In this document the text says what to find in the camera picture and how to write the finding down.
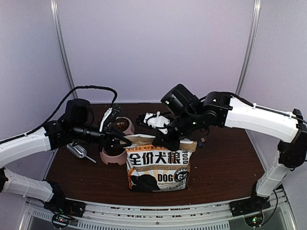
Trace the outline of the metal scoop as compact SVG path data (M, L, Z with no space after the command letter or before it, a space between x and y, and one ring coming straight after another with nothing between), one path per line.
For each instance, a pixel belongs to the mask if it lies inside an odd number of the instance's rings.
M69 144L66 145L66 148L67 148L68 151L70 151L77 158L79 158L79 159L86 158L86 159L92 161L93 163L96 163L96 160L89 157L87 155L87 150L83 146L81 146L80 144L78 144L76 142L69 143Z

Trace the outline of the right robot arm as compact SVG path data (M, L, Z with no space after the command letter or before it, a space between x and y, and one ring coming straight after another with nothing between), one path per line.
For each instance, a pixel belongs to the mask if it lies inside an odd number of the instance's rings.
M257 181L255 194L246 200L249 211L257 211L288 172L306 160L307 126L300 110L274 110L250 103L231 92L210 92L198 98L182 84L172 88L161 103L174 119L169 120L157 112L146 124L160 131L154 144L172 151L179 149L181 139L211 126L251 130L280 140L271 167Z

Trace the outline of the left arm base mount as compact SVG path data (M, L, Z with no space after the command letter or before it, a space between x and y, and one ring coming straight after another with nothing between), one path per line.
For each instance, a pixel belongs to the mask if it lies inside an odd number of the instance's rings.
M53 197L48 202L43 202L44 208L53 213L51 223L58 229L67 227L76 217L82 218L85 210L85 203L69 200L66 198L61 187L55 182L49 182L52 188Z

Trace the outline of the pink double pet bowl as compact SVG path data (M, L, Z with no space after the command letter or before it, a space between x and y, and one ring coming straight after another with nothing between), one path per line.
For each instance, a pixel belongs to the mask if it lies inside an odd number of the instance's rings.
M127 117L117 117L115 122L111 124L112 128L116 128L126 135L133 135L135 132L135 127L132 121ZM124 165L127 160L127 152L124 147L119 147L120 140L115 138L111 141L106 148L102 149L100 152L100 158L102 162L106 165L108 164L118 164Z

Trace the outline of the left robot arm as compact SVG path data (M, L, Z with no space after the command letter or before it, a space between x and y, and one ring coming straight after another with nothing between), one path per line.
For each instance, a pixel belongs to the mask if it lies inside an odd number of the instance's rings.
M111 123L121 111L119 107L109 108L105 112L101 124L88 124L88 116L92 112L90 102L85 99L67 101L65 113L55 121L44 124L32 134L15 136L8 141L0 142L0 190L23 197L31 197L43 202L50 202L59 213L69 209L69 202L64 199L61 189L56 183L38 181L12 172L6 165L39 152L55 150L78 140L89 144L97 144L103 148L124 148L132 144L125 134Z

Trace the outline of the dog food bag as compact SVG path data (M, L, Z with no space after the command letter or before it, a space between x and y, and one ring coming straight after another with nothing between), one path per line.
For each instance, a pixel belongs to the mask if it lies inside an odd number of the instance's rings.
M132 145L126 147L129 190L133 192L169 192L188 187L190 158L197 143L180 142L179 150L155 147L154 136L127 135Z

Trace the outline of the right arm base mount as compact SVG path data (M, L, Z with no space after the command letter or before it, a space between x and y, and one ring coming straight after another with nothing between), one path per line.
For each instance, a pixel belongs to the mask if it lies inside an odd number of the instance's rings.
M268 199L257 195L254 184L249 198L229 203L232 217L244 216L244 221L249 227L260 227L264 222L263 210L271 207Z

